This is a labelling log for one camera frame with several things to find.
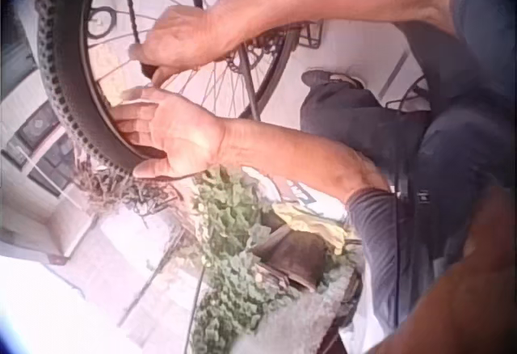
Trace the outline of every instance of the yellow cloth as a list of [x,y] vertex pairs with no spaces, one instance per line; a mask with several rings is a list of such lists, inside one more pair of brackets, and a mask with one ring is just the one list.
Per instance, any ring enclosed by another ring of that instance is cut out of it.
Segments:
[[293,203],[274,203],[273,210],[293,230],[318,234],[341,255],[347,232],[339,222],[321,218],[307,208]]

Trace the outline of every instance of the bicycle wheel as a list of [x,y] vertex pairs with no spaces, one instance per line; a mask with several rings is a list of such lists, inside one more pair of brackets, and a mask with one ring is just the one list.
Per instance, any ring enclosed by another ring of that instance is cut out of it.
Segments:
[[[159,151],[130,145],[107,112],[122,90],[149,82],[127,48],[132,27],[143,37],[170,5],[213,5],[216,0],[39,0],[40,71],[50,103],[72,139],[103,165],[129,173]],[[130,12],[135,12],[131,22]],[[277,30],[246,43],[259,111],[266,106],[297,44],[297,31]],[[199,70],[173,76],[162,86],[219,116],[248,117],[236,53]]]

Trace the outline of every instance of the window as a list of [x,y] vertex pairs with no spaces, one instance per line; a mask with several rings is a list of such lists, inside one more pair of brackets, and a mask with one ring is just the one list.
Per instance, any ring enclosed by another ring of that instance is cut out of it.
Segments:
[[7,142],[6,148],[2,150],[3,156],[21,170],[27,159],[20,150],[31,156],[58,125],[59,121],[50,103],[48,101],[45,102],[38,110],[32,113],[32,116],[25,121],[25,124]]
[[37,68],[23,26],[11,5],[2,8],[2,93],[3,101]]
[[38,183],[42,188],[59,196],[60,192],[48,182],[42,173],[52,180],[61,190],[64,190],[74,178],[74,146],[65,134],[47,153],[38,161],[30,173],[29,178]]

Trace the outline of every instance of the hand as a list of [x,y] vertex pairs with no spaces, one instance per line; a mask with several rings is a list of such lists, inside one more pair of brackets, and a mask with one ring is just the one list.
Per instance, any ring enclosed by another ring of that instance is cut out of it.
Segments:
[[167,158],[150,159],[135,167],[137,178],[192,175],[216,165],[225,136],[224,120],[181,95],[154,87],[134,88],[111,109],[119,131],[133,144],[152,146]]
[[216,22],[193,6],[170,6],[142,44],[129,48],[131,59],[158,66],[153,84],[160,87],[171,75],[215,61],[227,51]]

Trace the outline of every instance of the bicycle tire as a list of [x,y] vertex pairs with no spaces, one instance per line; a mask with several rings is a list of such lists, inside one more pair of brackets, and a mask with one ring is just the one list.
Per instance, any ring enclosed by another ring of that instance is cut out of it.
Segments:
[[[69,137],[104,166],[130,174],[147,157],[132,149],[110,127],[107,111],[99,104],[101,96],[89,75],[82,45],[90,1],[38,0],[40,73],[49,102]],[[271,98],[297,41],[298,32],[288,31],[275,67],[270,70],[271,77],[258,91],[259,111]],[[250,117],[249,105],[240,117]]]

